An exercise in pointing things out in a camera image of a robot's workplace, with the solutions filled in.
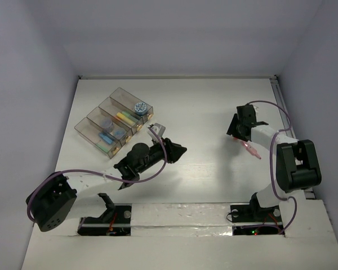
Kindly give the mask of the pink clear clip pen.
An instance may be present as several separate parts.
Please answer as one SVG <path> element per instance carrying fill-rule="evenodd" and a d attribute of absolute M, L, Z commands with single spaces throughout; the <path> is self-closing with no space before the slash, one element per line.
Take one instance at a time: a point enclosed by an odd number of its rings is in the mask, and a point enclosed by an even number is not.
<path fill-rule="evenodd" d="M 255 148 L 253 148 L 248 142 L 241 141 L 241 145 L 249 152 L 252 156 L 256 157 L 257 159 L 261 160 L 261 156 L 257 152 Z"/>

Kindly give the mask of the green highlighter pen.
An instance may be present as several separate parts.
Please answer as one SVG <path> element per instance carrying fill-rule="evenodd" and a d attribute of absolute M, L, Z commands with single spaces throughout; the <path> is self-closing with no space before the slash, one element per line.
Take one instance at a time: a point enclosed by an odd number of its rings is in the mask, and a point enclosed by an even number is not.
<path fill-rule="evenodd" d="M 132 116 L 130 113 L 126 112 L 126 111 L 122 111 L 122 114 L 127 117 L 128 119 L 130 119 L 133 122 L 137 122 L 138 119 L 135 118 L 134 116 Z"/>

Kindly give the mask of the blue slime jar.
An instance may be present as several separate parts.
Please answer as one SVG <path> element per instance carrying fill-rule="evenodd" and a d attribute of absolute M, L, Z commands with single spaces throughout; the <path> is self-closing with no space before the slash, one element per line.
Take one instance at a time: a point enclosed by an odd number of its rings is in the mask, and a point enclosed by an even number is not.
<path fill-rule="evenodd" d="M 138 102 L 134 105 L 134 111 L 137 115 L 143 116 L 147 113 L 148 106 L 145 102 Z"/>

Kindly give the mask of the green clear clip pen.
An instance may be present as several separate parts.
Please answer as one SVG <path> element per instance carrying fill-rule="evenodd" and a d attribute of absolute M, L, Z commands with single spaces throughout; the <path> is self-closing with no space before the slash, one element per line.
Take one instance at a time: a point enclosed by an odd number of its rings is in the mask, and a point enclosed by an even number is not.
<path fill-rule="evenodd" d="M 102 150 L 103 152 L 108 152 L 108 151 L 109 151 L 106 147 L 103 147 L 103 146 L 100 145 L 100 144 L 96 144 L 96 146 L 97 146 L 100 150 Z"/>

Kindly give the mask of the blue clear clip pen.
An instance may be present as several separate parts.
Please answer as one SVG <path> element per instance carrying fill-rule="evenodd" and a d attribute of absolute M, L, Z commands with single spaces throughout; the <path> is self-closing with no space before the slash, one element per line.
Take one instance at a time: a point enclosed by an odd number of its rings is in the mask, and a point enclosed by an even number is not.
<path fill-rule="evenodd" d="M 111 145 L 113 143 L 113 140 L 105 133 L 99 133 L 99 137 L 102 141 L 105 143 Z"/>

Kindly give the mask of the yellow highlighter pen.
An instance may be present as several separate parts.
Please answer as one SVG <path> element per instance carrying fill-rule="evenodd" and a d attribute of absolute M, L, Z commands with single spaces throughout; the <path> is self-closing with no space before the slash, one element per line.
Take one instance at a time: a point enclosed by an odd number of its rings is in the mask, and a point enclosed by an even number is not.
<path fill-rule="evenodd" d="M 118 112 L 116 114 L 116 116 L 120 119 L 123 120 L 125 123 L 129 124 L 129 125 L 134 125 L 135 122 L 132 121 L 130 118 L 128 118 L 127 116 L 123 115 L 122 113 Z"/>

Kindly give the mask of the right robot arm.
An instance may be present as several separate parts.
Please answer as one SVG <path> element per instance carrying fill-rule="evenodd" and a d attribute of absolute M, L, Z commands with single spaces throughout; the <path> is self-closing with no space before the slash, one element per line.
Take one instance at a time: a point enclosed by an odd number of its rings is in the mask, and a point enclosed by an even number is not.
<path fill-rule="evenodd" d="M 249 204 L 234 206 L 235 219 L 264 219 L 281 201 L 286 201 L 297 190 L 306 190 L 322 181 L 322 173 L 311 140 L 291 138 L 285 129 L 275 130 L 264 121 L 258 121 L 254 105 L 238 106 L 227 134 L 244 142 L 256 143 L 269 150 L 270 184 L 254 193 Z"/>

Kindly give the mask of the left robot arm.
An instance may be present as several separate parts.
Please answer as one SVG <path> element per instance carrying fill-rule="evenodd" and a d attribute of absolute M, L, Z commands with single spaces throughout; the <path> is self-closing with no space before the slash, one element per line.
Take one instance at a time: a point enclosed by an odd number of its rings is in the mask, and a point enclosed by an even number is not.
<path fill-rule="evenodd" d="M 177 162 L 187 148 L 169 138 L 153 140 L 153 145 L 137 143 L 113 168 L 119 175 L 85 169 L 68 169 L 50 174 L 26 198 L 26 213 L 40 231 L 48 232 L 61 225 L 68 217 L 77 198 L 99 194 L 105 202 L 94 208 L 94 217 L 83 221 L 110 223 L 115 215 L 115 205 L 105 194 L 105 185 L 113 182 L 123 190 L 135 184 L 158 177 L 168 164 Z"/>

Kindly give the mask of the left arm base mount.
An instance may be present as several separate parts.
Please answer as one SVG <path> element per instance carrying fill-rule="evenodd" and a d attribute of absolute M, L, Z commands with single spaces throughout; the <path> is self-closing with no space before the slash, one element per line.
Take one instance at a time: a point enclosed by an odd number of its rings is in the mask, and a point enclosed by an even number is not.
<path fill-rule="evenodd" d="M 131 204 L 115 204 L 106 193 L 97 194 L 105 203 L 99 217 L 82 217 L 77 234 L 80 236 L 130 236 Z"/>

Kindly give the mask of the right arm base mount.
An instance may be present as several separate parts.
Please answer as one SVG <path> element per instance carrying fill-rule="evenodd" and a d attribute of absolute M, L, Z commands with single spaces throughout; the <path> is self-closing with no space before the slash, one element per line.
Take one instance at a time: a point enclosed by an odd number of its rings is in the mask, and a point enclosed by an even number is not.
<path fill-rule="evenodd" d="M 284 234 L 279 206 L 262 208 L 256 194 L 252 195 L 248 204 L 231 205 L 226 220 L 233 225 L 235 236 Z"/>

